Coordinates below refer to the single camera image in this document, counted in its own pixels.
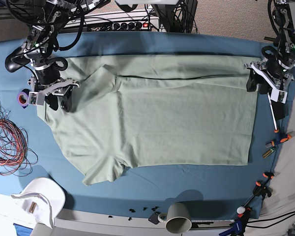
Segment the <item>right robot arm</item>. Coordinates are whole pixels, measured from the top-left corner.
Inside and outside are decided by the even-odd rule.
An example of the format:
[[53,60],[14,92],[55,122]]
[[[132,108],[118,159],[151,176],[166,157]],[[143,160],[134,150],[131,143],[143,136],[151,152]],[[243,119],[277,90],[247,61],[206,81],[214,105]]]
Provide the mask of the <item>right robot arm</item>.
[[79,0],[47,0],[38,16],[26,21],[30,25],[29,35],[22,46],[5,59],[8,72],[14,73],[23,67],[32,73],[28,81],[31,90],[27,90],[26,105],[47,104],[55,111],[59,107],[65,112],[71,110],[72,91],[80,84],[74,79],[61,77],[60,73],[68,68],[68,61],[63,57],[54,57],[52,53],[68,51],[79,41],[82,24],[75,40],[68,46],[59,46],[57,40],[59,31],[76,17],[85,17]]

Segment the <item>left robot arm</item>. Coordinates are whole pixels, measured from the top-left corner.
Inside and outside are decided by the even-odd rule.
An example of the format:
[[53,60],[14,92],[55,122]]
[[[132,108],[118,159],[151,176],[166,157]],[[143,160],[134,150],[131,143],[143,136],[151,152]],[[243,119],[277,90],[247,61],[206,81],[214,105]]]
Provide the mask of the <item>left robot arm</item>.
[[269,0],[267,12],[276,37],[265,37],[273,45],[262,47],[261,61],[245,65],[250,70],[246,90],[255,92],[261,87],[260,93],[270,100],[285,103],[294,80],[290,71],[295,67],[295,0]]

